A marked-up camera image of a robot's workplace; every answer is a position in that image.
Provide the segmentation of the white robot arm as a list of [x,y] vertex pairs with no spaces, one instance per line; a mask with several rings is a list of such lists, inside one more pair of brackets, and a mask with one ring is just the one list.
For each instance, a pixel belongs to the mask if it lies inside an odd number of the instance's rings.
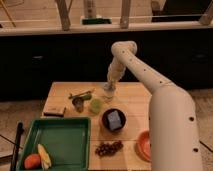
[[203,171],[196,119],[190,94],[136,57],[137,44],[119,41],[111,46],[113,60],[104,91],[114,96],[126,70],[151,93],[149,135],[152,171]]

